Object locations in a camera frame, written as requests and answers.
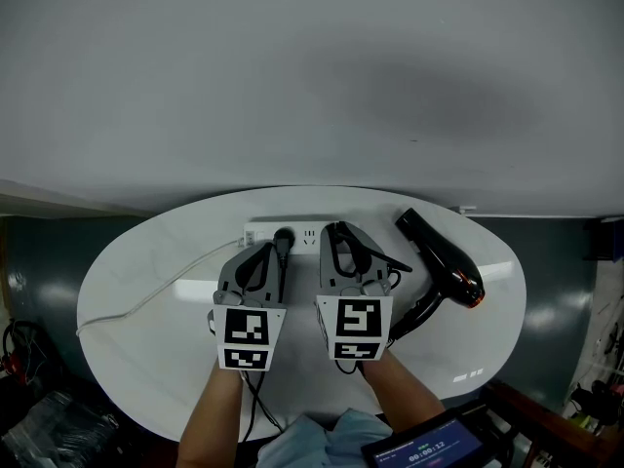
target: white cable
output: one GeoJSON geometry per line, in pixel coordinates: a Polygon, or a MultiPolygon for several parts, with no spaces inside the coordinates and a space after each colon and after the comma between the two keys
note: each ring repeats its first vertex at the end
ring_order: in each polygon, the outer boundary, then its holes
{"type": "Polygon", "coordinates": [[[224,245],[221,245],[218,248],[215,248],[214,250],[212,250],[210,252],[202,254],[199,258],[194,260],[192,263],[189,263],[188,265],[186,265],[182,270],[180,270],[177,274],[175,274],[173,276],[173,278],[171,278],[169,281],[167,281],[164,285],[162,285],[157,290],[153,291],[148,296],[146,296],[143,300],[141,300],[137,305],[135,305],[128,312],[125,312],[123,314],[117,314],[117,315],[114,315],[114,316],[97,317],[95,319],[92,319],[91,321],[87,321],[86,323],[83,323],[83,324],[80,325],[80,327],[78,328],[78,331],[76,331],[76,335],[77,336],[80,335],[80,333],[82,332],[83,329],[88,328],[89,326],[93,326],[95,324],[99,324],[99,323],[113,323],[115,321],[123,321],[124,319],[128,319],[129,317],[134,315],[136,312],[138,312],[142,307],[144,307],[147,304],[148,301],[150,301],[157,294],[161,293],[163,290],[168,288],[178,278],[180,278],[181,276],[186,274],[193,267],[196,267],[198,264],[200,264],[202,261],[204,261],[207,257],[211,256],[212,254],[215,254],[216,252],[218,252],[219,250],[222,250],[225,247],[228,247],[230,245],[237,245],[239,243],[240,243],[240,240],[230,241],[229,243],[225,243],[224,245]]]}

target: power strip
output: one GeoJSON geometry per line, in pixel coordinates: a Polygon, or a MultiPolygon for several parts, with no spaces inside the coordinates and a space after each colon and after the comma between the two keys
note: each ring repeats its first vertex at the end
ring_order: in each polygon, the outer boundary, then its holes
{"type": "Polygon", "coordinates": [[[292,222],[248,222],[243,237],[245,246],[253,246],[259,241],[271,241],[281,228],[289,228],[294,234],[294,244],[290,254],[319,254],[321,232],[331,221],[292,221],[292,222]]]}

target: forearm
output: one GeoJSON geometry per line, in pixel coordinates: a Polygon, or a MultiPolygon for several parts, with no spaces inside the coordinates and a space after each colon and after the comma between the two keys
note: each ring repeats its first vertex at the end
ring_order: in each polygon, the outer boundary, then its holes
{"type": "Polygon", "coordinates": [[[384,351],[379,361],[363,361],[363,369],[395,433],[444,412],[440,400],[389,350],[384,351]]]}
{"type": "Polygon", "coordinates": [[[243,380],[218,362],[179,442],[177,467],[234,466],[238,445],[243,380]]]}

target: wall outlet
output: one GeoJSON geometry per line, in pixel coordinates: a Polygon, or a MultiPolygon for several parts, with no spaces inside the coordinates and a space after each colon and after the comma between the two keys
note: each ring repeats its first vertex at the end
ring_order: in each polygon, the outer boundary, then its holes
{"type": "Polygon", "coordinates": [[[286,227],[294,234],[290,254],[319,254],[321,232],[329,223],[333,221],[248,222],[245,224],[243,237],[245,246],[249,247],[258,241],[271,241],[278,230],[286,227]]]}

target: hair dryer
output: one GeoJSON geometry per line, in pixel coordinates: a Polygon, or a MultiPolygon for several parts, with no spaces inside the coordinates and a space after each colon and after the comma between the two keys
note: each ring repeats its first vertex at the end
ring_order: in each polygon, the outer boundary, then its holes
{"type": "Polygon", "coordinates": [[[418,246],[433,285],[403,319],[390,329],[390,343],[422,325],[445,298],[451,298],[460,305],[473,308],[479,305],[486,295],[475,262],[412,208],[397,220],[396,225],[408,241],[418,246]]]}

